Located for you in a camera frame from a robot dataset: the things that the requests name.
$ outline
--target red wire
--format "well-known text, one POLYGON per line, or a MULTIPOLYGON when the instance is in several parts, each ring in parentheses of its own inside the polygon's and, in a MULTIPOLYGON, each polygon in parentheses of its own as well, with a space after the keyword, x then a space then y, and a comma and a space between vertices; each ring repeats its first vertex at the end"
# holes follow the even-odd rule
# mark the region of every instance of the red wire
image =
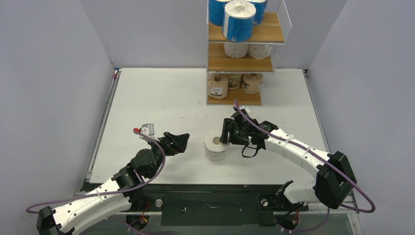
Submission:
POLYGON ((294 219, 293 219, 293 220, 296 220, 296 218, 297 218, 297 216, 298 216, 299 212, 300 212, 300 210, 299 210, 299 209, 297 209, 296 216, 294 216, 294 219))
POLYGON ((148 202, 148 201, 147 201, 147 207, 146 207, 146 209, 143 211, 143 214, 141 214, 141 217, 143 218, 143 220, 144 220, 144 213, 146 213, 146 211, 147 211, 149 208, 150 208, 150 202, 148 202))

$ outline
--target shelf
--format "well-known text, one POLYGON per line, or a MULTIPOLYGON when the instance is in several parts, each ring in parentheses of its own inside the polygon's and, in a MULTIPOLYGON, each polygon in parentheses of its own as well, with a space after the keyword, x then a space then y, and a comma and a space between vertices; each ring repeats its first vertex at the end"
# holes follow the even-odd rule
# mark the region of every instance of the shelf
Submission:
MULTIPOLYGON (((213 25, 209 22, 209 42, 219 43, 229 41, 223 36, 222 27, 213 25)), ((254 27, 252 37, 245 43, 283 44, 284 36, 282 34, 277 13, 265 13, 262 24, 254 27)))
POLYGON ((261 92, 256 94, 245 94, 242 89, 228 91, 228 96, 224 99, 214 99, 207 97, 207 104, 233 105, 233 100, 237 99, 240 105, 261 105, 261 92))
POLYGON ((225 54, 223 43, 209 43, 207 70, 212 72, 272 72, 271 57, 255 59, 250 55, 232 58, 225 54))

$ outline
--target small white tag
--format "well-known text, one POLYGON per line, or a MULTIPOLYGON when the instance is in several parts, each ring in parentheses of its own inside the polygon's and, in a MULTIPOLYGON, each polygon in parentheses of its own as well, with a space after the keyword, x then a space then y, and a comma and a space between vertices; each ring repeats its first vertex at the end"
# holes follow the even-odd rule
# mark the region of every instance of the small white tag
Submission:
POLYGON ((221 96, 223 94, 223 87, 212 87, 210 93, 212 95, 221 96))

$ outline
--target blue toilet paper package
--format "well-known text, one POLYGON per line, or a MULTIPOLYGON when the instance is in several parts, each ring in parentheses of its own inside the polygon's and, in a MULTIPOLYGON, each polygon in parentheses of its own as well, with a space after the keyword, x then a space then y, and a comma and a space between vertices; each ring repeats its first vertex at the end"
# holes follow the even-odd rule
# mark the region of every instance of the blue toilet paper package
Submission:
POLYGON ((256 8, 245 0, 233 0, 225 5, 222 33, 232 42, 244 42, 252 36, 256 8))
POLYGON ((223 14, 226 3, 231 0, 209 0, 209 21, 217 26, 223 26, 223 14))
POLYGON ((262 24, 265 15, 265 9, 267 9, 268 0, 247 0, 251 2, 256 8, 254 27, 262 24))

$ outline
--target screw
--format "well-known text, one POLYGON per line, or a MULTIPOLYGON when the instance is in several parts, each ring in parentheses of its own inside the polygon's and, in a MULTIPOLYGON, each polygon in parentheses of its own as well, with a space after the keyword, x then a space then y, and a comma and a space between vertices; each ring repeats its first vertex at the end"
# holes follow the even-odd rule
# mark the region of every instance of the screw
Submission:
POLYGON ((156 200, 156 207, 161 207, 163 205, 163 201, 161 199, 156 200))
POLYGON ((268 205, 268 200, 267 199, 262 199, 261 200, 261 205, 263 206, 263 207, 266 207, 267 205, 268 205))

